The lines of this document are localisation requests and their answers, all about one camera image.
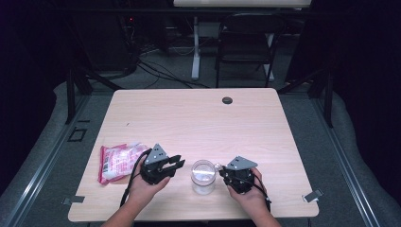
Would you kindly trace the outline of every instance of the black cable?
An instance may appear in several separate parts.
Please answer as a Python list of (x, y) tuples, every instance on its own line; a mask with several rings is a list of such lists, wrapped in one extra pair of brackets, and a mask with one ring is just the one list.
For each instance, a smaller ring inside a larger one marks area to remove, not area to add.
[(105, 79), (108, 80), (114, 80), (114, 79), (122, 79), (122, 78), (126, 78), (127, 76), (131, 75), (133, 72), (131, 73), (122, 73), (122, 74), (115, 74), (115, 75), (111, 75), (111, 76), (102, 76)]
[(156, 80), (154, 80), (154, 82), (152, 82), (150, 85), (144, 87), (144, 89), (147, 89), (147, 88), (153, 86), (155, 83), (157, 83), (157, 81), (159, 81), (159, 79), (160, 79), (160, 77), (156, 77)]
[(262, 181), (260, 181), (260, 179), (259, 179), (258, 177), (256, 177), (256, 179), (259, 181), (260, 185), (262, 185), (263, 189), (262, 189), (262, 187), (256, 185), (255, 183), (248, 182), (248, 181), (246, 181), (246, 180), (244, 180), (244, 179), (240, 179), (240, 178), (238, 178), (238, 177), (234, 177), (234, 179), (237, 179), (237, 180), (242, 181), (242, 182), (244, 182), (244, 183), (248, 183), (248, 184), (250, 184), (250, 185), (256, 187), (259, 191), (261, 191), (262, 194), (263, 194), (263, 196), (265, 197), (265, 203), (266, 203), (266, 206), (268, 207), (268, 210), (269, 210), (269, 212), (270, 212), (271, 200), (270, 200), (270, 198), (269, 198), (269, 196), (268, 196), (268, 193), (265, 192), (265, 185), (263, 185)]
[(145, 151), (138, 157), (138, 160), (136, 161), (135, 165), (133, 166), (133, 170), (132, 170), (132, 173), (131, 173), (131, 176), (130, 176), (130, 181), (128, 182), (127, 188), (125, 189), (124, 194), (123, 194), (123, 197), (121, 198), (120, 207), (124, 205), (125, 201), (127, 200), (127, 196), (130, 194), (130, 188), (131, 188), (131, 186), (132, 186), (132, 181), (133, 181), (133, 179), (134, 179), (136, 176), (139, 175), (139, 173), (136, 174), (136, 175), (134, 175), (134, 174), (135, 174), (135, 170), (136, 170), (136, 168), (138, 167), (139, 162), (141, 161), (142, 157), (144, 157), (145, 155), (149, 155), (151, 151), (152, 151), (151, 148), (145, 150)]
[(158, 65), (159, 67), (162, 67), (162, 68), (165, 69), (170, 75), (167, 74), (167, 73), (161, 72), (161, 71), (157, 70), (155, 67), (153, 67), (153, 66), (149, 65), (148, 63), (146, 63), (146, 62), (140, 60), (140, 63), (144, 64), (146, 67), (150, 68), (151, 70), (154, 70), (154, 71), (156, 71), (156, 72), (158, 72), (158, 73), (161, 73), (161, 74), (163, 74), (163, 75), (165, 75), (165, 76), (171, 78), (171, 80), (176, 80), (176, 81), (178, 81), (178, 82), (184, 84), (185, 86), (187, 86), (187, 87), (189, 87), (189, 88), (192, 88), (191, 86), (189, 86), (189, 84), (191, 84), (191, 85), (196, 85), (196, 86), (201, 86), (201, 87), (204, 87), (204, 88), (209, 88), (208, 86), (206, 86), (206, 85), (204, 85), (204, 84), (201, 84), (201, 83), (186, 81), (186, 80), (184, 80), (184, 79), (179, 79), (177, 76), (175, 76), (173, 73), (171, 73), (170, 71), (168, 71), (168, 70), (167, 70), (165, 67), (163, 67), (161, 64), (158, 64), (158, 63), (155, 63), (155, 62), (152, 62), (152, 61), (147, 61), (147, 62), (152, 63), (152, 64), (156, 64), (156, 65)]
[(149, 69), (151, 69), (153, 71), (156, 71), (159, 74), (163, 74), (163, 75), (169, 77), (169, 80), (178, 81), (178, 82), (182, 83), (183, 85), (185, 85), (186, 87), (192, 88), (190, 85), (188, 85), (188, 82), (186, 82), (184, 80), (181, 80), (181, 79), (178, 79), (174, 74), (172, 74), (173, 76), (171, 76), (171, 75), (169, 75), (167, 73), (164, 73), (164, 72), (161, 72), (161, 71), (157, 70), (153, 66), (151, 66), (151, 65), (149, 65), (149, 64), (147, 64), (147, 63), (145, 63), (143, 61), (141, 61), (141, 63), (144, 64), (147, 68), (149, 68)]
[(149, 74), (153, 75), (154, 77), (161, 78), (161, 79), (167, 79), (167, 80), (173, 80), (173, 81), (175, 81), (175, 79), (164, 78), (164, 77), (162, 77), (162, 76), (160, 76), (160, 75), (153, 74), (152, 72), (150, 72), (148, 69), (144, 68), (144, 67), (143, 67), (143, 66), (141, 66), (141, 65), (138, 65), (138, 67), (140, 67), (140, 68), (141, 68), (142, 70), (144, 70), (145, 72), (147, 72), (147, 73), (149, 73)]

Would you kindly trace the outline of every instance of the metal bracket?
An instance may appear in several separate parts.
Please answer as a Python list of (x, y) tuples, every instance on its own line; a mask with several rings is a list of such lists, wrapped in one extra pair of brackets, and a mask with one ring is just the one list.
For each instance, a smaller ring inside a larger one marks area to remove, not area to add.
[(156, 144), (148, 155), (147, 160), (145, 161), (145, 166), (158, 163), (165, 159), (168, 159), (168, 155), (159, 144)]
[(302, 198), (304, 199), (304, 201), (307, 202), (312, 202), (312, 201), (318, 201), (319, 197), (323, 195), (323, 192), (321, 191), (321, 189), (317, 189), (314, 192), (311, 192), (309, 194), (307, 194), (306, 196), (302, 196)]
[(246, 158), (242, 158), (241, 156), (236, 156), (233, 161), (231, 161), (226, 168), (230, 170), (241, 170), (256, 167), (257, 163), (250, 161)]
[[(68, 137), (67, 142), (82, 142), (83, 137), (85, 136), (86, 133), (86, 129), (80, 129), (78, 130), (77, 127), (74, 127), (73, 132), (70, 134), (70, 136)], [(75, 138), (76, 133), (80, 132), (80, 138)]]
[(85, 200), (85, 197), (73, 196), (71, 198), (64, 198), (61, 204), (72, 205), (73, 202), (83, 203), (83, 200)]

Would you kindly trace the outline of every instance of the fingers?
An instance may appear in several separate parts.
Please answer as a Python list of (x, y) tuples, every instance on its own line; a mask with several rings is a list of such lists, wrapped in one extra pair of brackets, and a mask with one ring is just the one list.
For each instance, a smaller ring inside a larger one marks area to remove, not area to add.
[(262, 181), (262, 174), (259, 172), (259, 170), (257, 170), (257, 168), (253, 167), (251, 168), (252, 173), (260, 179), (260, 181)]
[(139, 171), (141, 171), (142, 164), (145, 162), (145, 159), (147, 157), (148, 157), (147, 155), (144, 155), (144, 157), (142, 157), (141, 160), (139, 160), (138, 166), (135, 169), (135, 175), (137, 175)]
[(157, 183), (157, 187), (160, 190), (162, 190), (163, 188), (166, 187), (166, 185), (170, 182), (170, 177), (166, 177), (164, 179), (162, 179), (159, 183)]
[(236, 200), (236, 195), (237, 195), (237, 193), (235, 192), (235, 190), (230, 186), (230, 185), (227, 185), (227, 189), (228, 189), (228, 191), (230, 192), (230, 196), (233, 198), (233, 199), (235, 199)]

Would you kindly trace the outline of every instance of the wooden table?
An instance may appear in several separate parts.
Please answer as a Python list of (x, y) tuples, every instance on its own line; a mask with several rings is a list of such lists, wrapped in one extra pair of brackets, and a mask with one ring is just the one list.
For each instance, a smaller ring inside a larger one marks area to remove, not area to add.
[[(232, 104), (222, 103), (231, 97)], [(181, 154), (183, 168), (139, 214), (137, 220), (213, 220), (248, 218), (230, 197), (221, 177), (215, 190), (198, 195), (191, 166), (200, 159), (227, 165), (240, 155), (258, 163), (277, 218), (315, 217), (315, 201), (286, 116), (275, 90), (171, 89), (115, 92), (73, 203), (71, 221), (103, 221), (119, 207), (124, 183), (97, 182), (100, 147), (140, 141), (159, 143), (169, 156)]]
[(174, 0), (175, 7), (308, 8), (311, 0)]

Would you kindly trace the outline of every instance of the chair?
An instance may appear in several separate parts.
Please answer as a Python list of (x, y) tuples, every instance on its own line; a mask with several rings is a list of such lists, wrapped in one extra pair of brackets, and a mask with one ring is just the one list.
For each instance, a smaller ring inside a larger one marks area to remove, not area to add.
[(265, 87), (274, 60), (277, 41), (286, 29), (286, 21), (278, 15), (261, 13), (236, 13), (223, 19), (218, 30), (216, 87), (220, 81), (220, 64), (269, 64)]

